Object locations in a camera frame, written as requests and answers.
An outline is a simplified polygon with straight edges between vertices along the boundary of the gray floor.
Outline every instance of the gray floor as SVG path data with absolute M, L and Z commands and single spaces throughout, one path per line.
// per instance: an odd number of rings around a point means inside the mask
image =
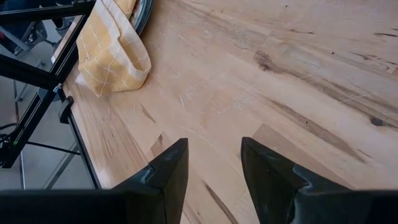
M 60 36 L 56 33 L 51 21 L 45 21 L 45 25 L 49 40 L 59 40 Z M 48 71 L 51 67 L 52 53 L 51 45 L 41 43 L 19 60 L 33 66 L 38 65 L 41 60 L 45 64 L 41 66 L 41 69 Z M 17 92 L 20 92 L 23 86 L 24 83 L 16 82 Z M 20 117 L 24 114 L 36 92 L 37 87 L 28 87 L 24 100 L 17 105 Z M 2 105 L 0 126 L 17 121 L 14 102 L 14 81 L 0 77 L 0 105 Z M 69 125 L 59 122 L 58 112 L 60 107 L 61 102 L 59 101 L 51 104 L 29 141 L 63 149 L 78 150 Z M 12 128 L 9 128 L 0 131 L 0 133 L 9 133 L 11 130 Z M 70 161 L 70 163 L 66 167 L 62 167 L 65 161 Z M 24 181 L 21 181 L 21 167 L 23 167 Z M 18 160 L 11 169 L 0 169 L 0 190 L 21 189 L 23 182 L 26 189 L 93 188 L 90 176 L 80 156 L 71 156 L 64 152 L 31 145 L 26 145 L 22 151 L 22 165 Z

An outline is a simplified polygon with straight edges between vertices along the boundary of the black metal frame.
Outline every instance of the black metal frame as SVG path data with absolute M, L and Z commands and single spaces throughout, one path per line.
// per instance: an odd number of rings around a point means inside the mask
M 73 4 L 69 6 L 0 12 L 0 25 L 9 23 L 9 21 L 41 21 L 46 19 L 82 15 L 82 18 L 76 25 L 76 28 L 73 30 L 70 38 L 67 40 L 67 43 L 63 47 L 60 55 L 57 57 L 53 67 L 49 72 L 43 71 L 25 63 L 21 63 L 13 58 L 0 55 L 0 67 L 2 69 L 2 73 L 0 75 L 48 90 L 43 98 L 40 98 L 38 94 L 34 96 L 22 119 L 19 121 L 19 125 L 3 142 L 2 148 L 0 148 L 1 168 L 11 168 L 26 144 L 49 147 L 46 145 L 29 142 L 29 138 L 33 134 L 40 120 L 43 118 L 54 97 L 57 94 L 60 94 L 61 99 L 65 99 L 65 95 L 61 89 L 62 83 L 66 80 L 77 61 L 78 52 L 76 40 L 88 16 L 90 15 L 94 4 L 95 0 L 83 0 L 74 1 Z M 72 131 L 81 149 L 81 156 L 83 156 L 90 176 L 93 179 L 94 186 L 96 189 L 101 188 L 98 179 L 96 178 L 95 172 L 93 172 L 93 167 L 91 165 L 90 159 L 88 158 L 88 153 L 85 150 L 83 141 L 78 134 L 76 134 L 76 132 L 78 132 L 76 125 L 73 125 L 72 123 L 73 122 L 71 118 L 70 124 Z M 64 149 L 51 146 L 49 148 L 65 151 Z

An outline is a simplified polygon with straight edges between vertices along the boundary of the wood grain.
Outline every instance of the wood grain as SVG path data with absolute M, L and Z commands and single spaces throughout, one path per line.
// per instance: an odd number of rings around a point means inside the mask
M 352 189 L 398 187 L 398 1 L 156 1 L 153 69 L 98 98 L 65 90 L 102 186 L 189 138 L 182 223 L 258 223 L 239 156 L 262 144 Z

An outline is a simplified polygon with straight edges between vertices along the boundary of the dish towel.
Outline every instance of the dish towel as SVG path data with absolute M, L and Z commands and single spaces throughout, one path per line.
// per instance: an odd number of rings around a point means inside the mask
M 77 40 L 79 71 L 97 96 L 136 90 L 151 68 L 129 18 L 135 0 L 97 0 Z

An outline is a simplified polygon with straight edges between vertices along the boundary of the yellow checkered towel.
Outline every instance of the yellow checkered towel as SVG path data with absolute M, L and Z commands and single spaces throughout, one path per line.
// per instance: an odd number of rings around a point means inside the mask
M 151 64 L 129 18 L 135 0 L 97 0 L 77 40 L 79 71 L 97 96 L 140 88 Z

